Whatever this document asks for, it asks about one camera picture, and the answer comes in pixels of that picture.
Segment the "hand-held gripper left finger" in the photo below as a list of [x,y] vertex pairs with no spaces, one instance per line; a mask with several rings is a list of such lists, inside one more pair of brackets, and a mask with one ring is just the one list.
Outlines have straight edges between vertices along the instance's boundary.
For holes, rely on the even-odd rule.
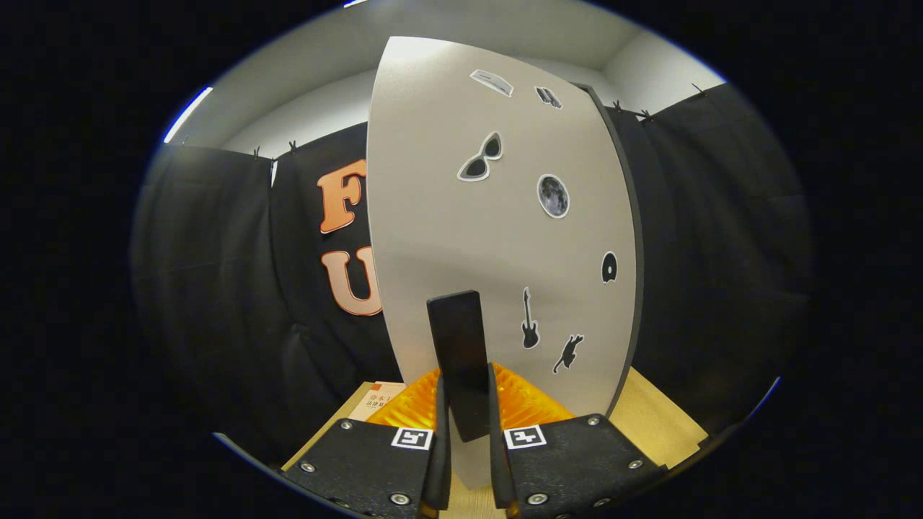
[[429,371],[366,420],[337,420],[281,476],[355,515],[438,518],[451,496],[441,372]]

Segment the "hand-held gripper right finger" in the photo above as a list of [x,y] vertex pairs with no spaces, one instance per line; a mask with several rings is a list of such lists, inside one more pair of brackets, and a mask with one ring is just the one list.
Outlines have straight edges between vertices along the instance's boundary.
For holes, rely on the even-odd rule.
[[602,518],[667,476],[609,418],[573,416],[495,363],[489,426],[493,497],[508,518]]

